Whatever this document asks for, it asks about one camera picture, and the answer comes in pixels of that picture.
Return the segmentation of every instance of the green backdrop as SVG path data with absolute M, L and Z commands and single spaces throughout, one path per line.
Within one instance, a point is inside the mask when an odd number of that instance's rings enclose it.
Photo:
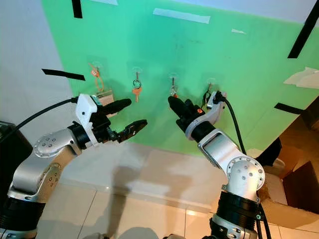
M 130 141 L 166 150 L 200 154 L 175 124 L 168 107 L 171 80 L 181 99 L 200 104 L 209 78 L 226 91 L 246 149 L 265 149 L 297 117 L 274 108 L 280 102 L 305 109 L 319 91 L 283 82 L 305 66 L 319 68 L 319 29 L 298 59 L 287 59 L 302 24 L 171 0 L 119 0 L 110 5 L 81 1 L 83 18 L 73 16 L 71 0 L 43 0 L 43 7 L 64 70 L 83 74 L 86 81 L 69 79 L 74 95 L 96 92 L 88 63 L 98 62 L 104 84 L 115 99 L 130 98 L 130 107 L 111 118 L 121 130 L 134 120 L 149 125 Z M 210 23 L 153 15 L 154 8 L 211 16 Z M 246 34 L 231 32 L 242 30 Z M 135 103 L 132 68 L 142 68 L 143 91 Z M 217 127 L 237 142 L 228 109 Z

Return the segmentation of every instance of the brass key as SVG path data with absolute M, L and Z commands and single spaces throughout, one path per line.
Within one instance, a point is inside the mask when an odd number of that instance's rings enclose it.
M 139 95 L 142 91 L 142 88 L 141 87 L 138 87 L 138 88 L 133 88 L 132 89 L 132 93 L 135 95 L 135 101 L 138 102 L 139 101 Z

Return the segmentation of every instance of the white paper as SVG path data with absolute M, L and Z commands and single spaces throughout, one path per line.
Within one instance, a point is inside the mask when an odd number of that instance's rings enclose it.
M 240 33 L 240 34 L 246 34 L 245 32 L 243 31 L 240 31 L 240 30 L 236 30 L 236 29 L 231 29 L 231 32 L 235 32 L 235 33 Z
M 112 5 L 116 5 L 116 6 L 118 5 L 117 0 L 91 0 L 91 1 L 97 1 L 97 2 L 112 4 Z
M 319 89 L 319 70 L 306 67 L 304 71 L 293 74 L 284 83 L 297 87 Z
M 167 16 L 167 17 L 183 19 L 187 21 L 206 23 L 206 24 L 209 24 L 209 20 L 210 20 L 210 16 L 200 16 L 200 15 L 191 14 L 187 12 L 174 11 L 174 10 L 162 9 L 162 8 L 155 8 L 153 11 L 153 14 L 159 15 L 159 16 Z

